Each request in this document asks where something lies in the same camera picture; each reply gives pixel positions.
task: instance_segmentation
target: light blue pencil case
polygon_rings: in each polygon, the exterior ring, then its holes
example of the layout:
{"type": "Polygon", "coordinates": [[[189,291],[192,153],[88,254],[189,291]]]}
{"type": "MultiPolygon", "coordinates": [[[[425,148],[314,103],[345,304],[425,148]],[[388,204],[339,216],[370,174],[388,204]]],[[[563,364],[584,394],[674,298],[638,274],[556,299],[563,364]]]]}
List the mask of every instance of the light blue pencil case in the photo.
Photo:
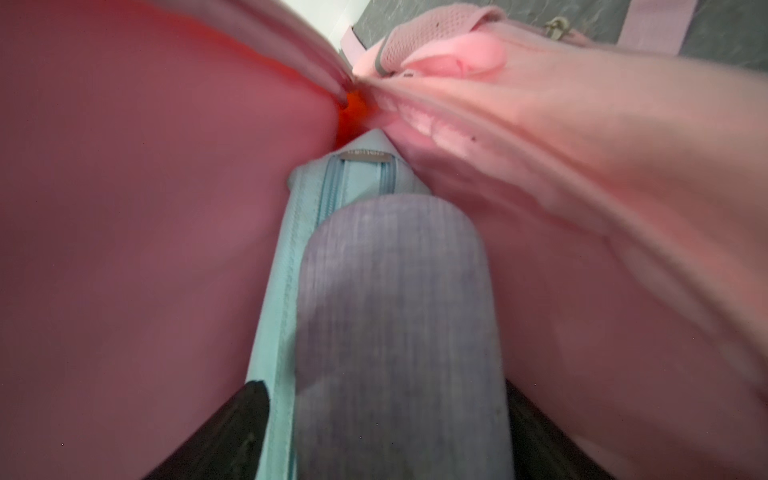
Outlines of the light blue pencil case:
{"type": "Polygon", "coordinates": [[[295,169],[275,258],[261,309],[246,381],[263,380],[270,417],[257,480],[294,480],[293,405],[296,298],[304,248],[330,214],[358,200],[386,194],[429,194],[380,130],[295,169]]]}

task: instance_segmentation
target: pink ear decoration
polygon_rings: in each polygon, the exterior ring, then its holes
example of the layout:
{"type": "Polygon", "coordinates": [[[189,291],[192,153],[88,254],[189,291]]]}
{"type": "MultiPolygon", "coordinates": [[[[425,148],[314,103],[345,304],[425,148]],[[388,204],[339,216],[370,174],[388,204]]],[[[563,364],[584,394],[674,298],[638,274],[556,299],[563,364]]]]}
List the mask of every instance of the pink ear decoration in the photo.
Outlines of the pink ear decoration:
{"type": "Polygon", "coordinates": [[[401,68],[434,77],[463,78],[501,68],[507,51],[495,36],[473,31],[446,40],[434,40],[406,58],[401,68]]]}

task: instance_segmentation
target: pink mesh strap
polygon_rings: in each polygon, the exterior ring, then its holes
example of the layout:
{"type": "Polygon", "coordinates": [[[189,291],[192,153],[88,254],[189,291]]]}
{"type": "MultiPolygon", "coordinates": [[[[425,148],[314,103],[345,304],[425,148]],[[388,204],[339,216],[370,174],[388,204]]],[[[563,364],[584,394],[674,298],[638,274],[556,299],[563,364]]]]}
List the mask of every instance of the pink mesh strap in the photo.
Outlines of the pink mesh strap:
{"type": "Polygon", "coordinates": [[[697,0],[632,0],[619,46],[677,55],[683,46],[697,0]]]}
{"type": "Polygon", "coordinates": [[[432,40],[469,33],[485,22],[505,20],[499,7],[483,7],[457,3],[438,7],[395,27],[382,42],[376,56],[376,70],[383,77],[398,71],[403,60],[432,40]]]}

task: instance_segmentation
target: metal zipper pull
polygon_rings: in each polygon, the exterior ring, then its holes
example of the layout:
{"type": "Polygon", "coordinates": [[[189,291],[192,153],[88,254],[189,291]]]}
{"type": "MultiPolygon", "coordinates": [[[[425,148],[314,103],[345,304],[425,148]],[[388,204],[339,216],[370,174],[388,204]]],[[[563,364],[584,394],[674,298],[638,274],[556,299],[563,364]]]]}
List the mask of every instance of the metal zipper pull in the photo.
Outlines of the metal zipper pull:
{"type": "Polygon", "coordinates": [[[558,41],[571,30],[571,23],[566,17],[555,17],[544,24],[544,32],[552,40],[558,41]]]}

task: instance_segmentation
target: zipper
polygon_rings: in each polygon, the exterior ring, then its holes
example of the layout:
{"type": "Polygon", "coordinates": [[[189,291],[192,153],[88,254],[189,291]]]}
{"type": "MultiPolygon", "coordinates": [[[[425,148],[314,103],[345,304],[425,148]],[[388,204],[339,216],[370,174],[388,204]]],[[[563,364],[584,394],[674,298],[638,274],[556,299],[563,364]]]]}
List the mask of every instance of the zipper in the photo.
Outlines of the zipper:
{"type": "MultiPolygon", "coordinates": [[[[332,155],[326,165],[326,174],[323,177],[323,188],[320,191],[317,225],[320,225],[326,218],[330,217],[333,212],[343,206],[341,205],[341,197],[343,193],[342,185],[344,183],[344,174],[355,160],[344,160],[342,155],[343,154],[332,155]]],[[[397,157],[390,154],[384,155],[387,156],[387,161],[376,162],[379,164],[379,195],[394,194],[397,182],[397,157]]]]}

